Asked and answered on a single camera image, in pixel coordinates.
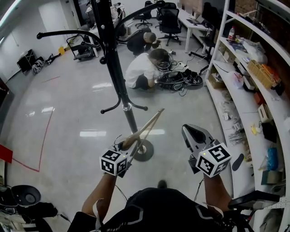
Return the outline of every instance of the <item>black office chair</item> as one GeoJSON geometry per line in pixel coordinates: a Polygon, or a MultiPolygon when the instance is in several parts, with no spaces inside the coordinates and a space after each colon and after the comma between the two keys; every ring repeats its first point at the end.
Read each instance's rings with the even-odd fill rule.
{"type": "MultiPolygon", "coordinates": [[[[145,7],[146,6],[149,6],[149,5],[151,5],[152,4],[152,2],[151,1],[146,1],[145,2],[145,7]]],[[[152,15],[151,15],[151,10],[150,11],[148,11],[148,12],[146,12],[146,13],[144,13],[144,14],[142,14],[142,15],[139,15],[139,16],[137,16],[137,17],[135,17],[134,19],[140,19],[141,20],[141,22],[142,23],[140,23],[140,24],[136,24],[135,26],[137,27],[137,28],[139,28],[140,26],[147,26],[147,27],[149,27],[148,25],[153,25],[152,23],[149,23],[147,20],[148,19],[151,19],[152,18],[152,15]]]]}
{"type": "Polygon", "coordinates": [[[155,28],[159,27],[160,24],[161,24],[161,20],[162,20],[161,9],[162,8],[176,9],[176,4],[173,3],[173,2],[166,2],[165,5],[164,5],[164,7],[157,8],[157,16],[156,16],[156,19],[157,19],[157,21],[160,21],[160,22],[159,22],[159,25],[155,26],[155,28]]]}
{"type": "Polygon", "coordinates": [[[181,28],[178,26],[178,14],[179,9],[161,8],[162,22],[160,24],[160,31],[169,35],[165,35],[164,37],[158,39],[168,39],[166,46],[168,46],[170,40],[179,42],[181,45],[181,41],[176,35],[181,33],[181,28]]]}

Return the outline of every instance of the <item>white curved shelf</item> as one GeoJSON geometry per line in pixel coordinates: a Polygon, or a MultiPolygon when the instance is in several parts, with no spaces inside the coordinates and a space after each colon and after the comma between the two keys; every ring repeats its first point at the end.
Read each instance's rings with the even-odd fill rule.
{"type": "MultiPolygon", "coordinates": [[[[222,130],[225,136],[227,148],[229,149],[232,159],[231,159],[231,167],[232,164],[236,161],[236,159],[239,157],[240,153],[244,153],[244,146],[243,144],[237,144],[237,145],[231,145],[228,136],[229,134],[233,133],[232,125],[233,121],[225,121],[222,117],[222,110],[220,108],[220,102],[224,102],[225,99],[221,93],[221,90],[214,89],[209,82],[209,80],[206,80],[206,85],[208,87],[209,93],[213,99],[213,103],[217,110],[217,115],[219,117],[219,120],[222,125],[222,130]]],[[[251,176],[252,169],[249,167],[249,165],[243,161],[241,166],[237,171],[232,171],[232,179],[233,179],[233,193],[234,198],[238,198],[244,194],[247,193],[247,190],[255,187],[254,178],[251,176]]]]}
{"type": "Polygon", "coordinates": [[[243,123],[252,156],[255,190],[268,192],[269,187],[261,185],[262,170],[259,170],[259,168],[267,154],[268,148],[271,147],[271,142],[264,138],[263,133],[254,135],[251,131],[251,125],[255,124],[259,126],[260,116],[257,111],[258,105],[252,93],[246,92],[243,88],[237,89],[233,80],[229,78],[226,71],[234,70],[232,64],[213,60],[213,65],[221,75],[222,80],[230,92],[243,123]]]}
{"type": "Polygon", "coordinates": [[[271,45],[280,54],[280,56],[288,63],[288,65],[290,65],[290,54],[280,44],[278,44],[274,39],[272,39],[269,35],[267,35],[265,32],[261,31],[256,26],[254,26],[250,22],[244,20],[242,17],[236,15],[235,13],[231,11],[227,10],[226,14],[240,21],[241,23],[249,27],[251,30],[256,32],[259,36],[261,36],[269,45],[271,45]]]}
{"type": "MultiPolygon", "coordinates": [[[[269,110],[273,116],[274,122],[276,124],[278,134],[280,137],[286,176],[290,176],[290,132],[288,132],[284,127],[284,120],[286,117],[290,116],[290,101],[285,94],[278,96],[275,91],[266,89],[261,82],[256,78],[254,74],[247,68],[247,64],[243,61],[243,55],[236,53],[233,47],[227,42],[226,38],[221,37],[220,41],[226,45],[226,47],[237,57],[245,69],[249,72],[255,84],[258,86],[261,94],[263,95],[269,110]]],[[[290,196],[290,178],[286,178],[286,195],[290,196]]]]}

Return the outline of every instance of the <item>white wall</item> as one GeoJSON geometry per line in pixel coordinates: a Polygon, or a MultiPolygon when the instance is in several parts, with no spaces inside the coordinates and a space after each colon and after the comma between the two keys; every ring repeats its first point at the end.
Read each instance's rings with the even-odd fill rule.
{"type": "Polygon", "coordinates": [[[63,8],[63,13],[64,13],[64,17],[68,23],[68,29],[69,30],[76,30],[78,28],[75,18],[74,18],[74,13],[73,13],[73,9],[72,9],[72,5],[71,3],[73,2],[73,0],[60,0],[60,3],[62,5],[63,8]]]}
{"type": "MultiPolygon", "coordinates": [[[[64,16],[61,2],[51,1],[39,6],[39,12],[46,31],[68,30],[68,23],[64,16]]],[[[66,35],[51,36],[49,39],[53,45],[53,54],[58,53],[58,49],[65,45],[66,35]]]]}
{"type": "Polygon", "coordinates": [[[42,56],[45,59],[52,53],[50,39],[36,39],[38,32],[46,30],[34,4],[25,7],[16,19],[10,21],[9,27],[1,32],[5,39],[0,45],[0,72],[5,79],[10,79],[19,71],[16,63],[24,51],[33,49],[37,57],[42,56]]]}
{"type": "Polygon", "coordinates": [[[76,22],[77,28],[80,28],[81,24],[80,24],[80,21],[78,19],[76,7],[74,6],[73,0],[69,0],[69,4],[71,6],[71,9],[72,9],[72,12],[73,12],[73,18],[74,18],[74,20],[76,22]]]}

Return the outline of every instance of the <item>red object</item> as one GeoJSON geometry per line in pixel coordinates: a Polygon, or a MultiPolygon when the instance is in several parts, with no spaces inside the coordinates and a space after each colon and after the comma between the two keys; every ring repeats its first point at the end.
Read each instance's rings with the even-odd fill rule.
{"type": "Polygon", "coordinates": [[[228,34],[228,39],[234,39],[235,38],[235,27],[232,27],[230,30],[230,33],[228,34]]]}
{"type": "Polygon", "coordinates": [[[13,151],[0,145],[0,159],[6,161],[8,163],[12,163],[12,155],[13,155],[13,151]]]}
{"type": "Polygon", "coordinates": [[[256,92],[254,94],[254,98],[255,98],[255,101],[258,105],[266,104],[266,101],[260,92],[256,92]]]}

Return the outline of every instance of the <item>dark shirt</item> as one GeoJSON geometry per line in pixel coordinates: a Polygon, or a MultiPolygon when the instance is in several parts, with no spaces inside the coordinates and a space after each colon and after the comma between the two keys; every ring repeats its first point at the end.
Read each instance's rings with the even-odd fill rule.
{"type": "Polygon", "coordinates": [[[132,51],[141,51],[144,50],[144,46],[145,47],[145,51],[149,50],[152,46],[151,43],[147,43],[144,40],[144,33],[145,31],[140,31],[139,33],[137,33],[136,35],[133,35],[127,42],[127,48],[132,51]]]}
{"type": "MultiPolygon", "coordinates": [[[[78,212],[68,232],[90,232],[95,229],[95,223],[96,218],[78,212]]],[[[130,197],[125,209],[102,225],[100,230],[102,232],[232,231],[233,226],[227,225],[225,228],[225,224],[221,215],[213,214],[175,189],[147,188],[130,197]]],[[[245,220],[234,222],[239,231],[244,231],[244,224],[248,225],[245,220]]]]}

